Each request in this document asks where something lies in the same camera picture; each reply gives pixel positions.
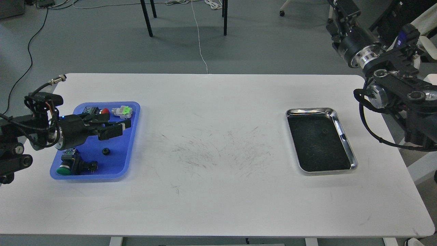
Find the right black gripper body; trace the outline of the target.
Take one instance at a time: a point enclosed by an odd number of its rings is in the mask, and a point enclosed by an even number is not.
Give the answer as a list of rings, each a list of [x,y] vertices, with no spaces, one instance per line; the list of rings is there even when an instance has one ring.
[[[370,61],[379,57],[380,50],[381,43],[373,33],[361,27],[354,27],[340,41],[337,53],[350,68],[363,69]]]

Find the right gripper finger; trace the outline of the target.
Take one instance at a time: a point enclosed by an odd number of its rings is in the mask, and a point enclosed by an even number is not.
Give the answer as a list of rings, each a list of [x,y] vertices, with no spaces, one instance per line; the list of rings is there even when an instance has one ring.
[[[361,11],[354,1],[330,0],[329,5],[329,24],[337,28],[339,35],[347,35],[358,26],[356,19],[361,15]]]
[[[334,22],[331,22],[326,25],[326,30],[331,35],[333,44],[340,45],[342,33],[341,28],[339,28]]]

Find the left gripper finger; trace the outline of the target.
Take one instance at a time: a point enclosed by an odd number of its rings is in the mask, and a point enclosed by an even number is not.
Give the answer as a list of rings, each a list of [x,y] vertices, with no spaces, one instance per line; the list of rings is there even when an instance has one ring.
[[[123,131],[130,127],[131,120],[105,123],[97,128],[97,139],[103,141],[121,136]]]
[[[103,124],[108,122],[109,119],[109,113],[81,113],[81,120],[83,120],[84,124]]]

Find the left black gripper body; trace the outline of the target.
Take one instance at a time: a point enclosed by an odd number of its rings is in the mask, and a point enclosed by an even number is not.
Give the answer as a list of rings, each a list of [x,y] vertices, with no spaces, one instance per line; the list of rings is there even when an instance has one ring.
[[[64,103],[62,96],[47,92],[33,92],[25,96],[25,105],[33,113],[29,124],[31,145],[35,150],[55,146],[66,150],[82,145],[93,134],[90,124],[84,124],[81,114],[61,116],[57,106]]]

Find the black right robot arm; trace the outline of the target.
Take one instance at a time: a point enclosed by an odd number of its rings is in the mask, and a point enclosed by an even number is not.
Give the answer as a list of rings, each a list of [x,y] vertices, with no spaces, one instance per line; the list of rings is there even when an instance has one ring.
[[[388,51],[381,49],[379,39],[356,22],[360,11],[351,0],[330,0],[335,15],[326,29],[331,34],[332,46],[350,68],[361,68],[366,81],[354,90],[359,103],[359,114],[368,133],[388,146],[435,152],[436,86],[418,79],[413,58],[419,55],[419,30],[405,24]],[[390,115],[404,131],[405,142],[398,145],[376,135],[368,126],[364,109]]]

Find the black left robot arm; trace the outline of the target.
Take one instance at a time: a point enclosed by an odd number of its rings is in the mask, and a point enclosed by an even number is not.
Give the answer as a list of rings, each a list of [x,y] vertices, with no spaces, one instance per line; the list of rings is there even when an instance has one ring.
[[[36,151],[52,146],[63,151],[62,163],[57,171],[69,175],[97,170],[97,162],[85,162],[77,150],[77,146],[84,144],[87,138],[97,136],[98,140],[108,140],[121,136],[131,127],[129,118],[124,116],[121,121],[111,122],[109,111],[96,107],[81,114],[61,116],[57,107],[64,103],[62,96],[43,92],[42,89],[66,79],[66,75],[61,74],[25,96],[24,104],[31,114],[20,117],[1,114],[1,184],[10,184],[17,171],[33,163],[33,157],[24,153],[19,137],[28,139]]]

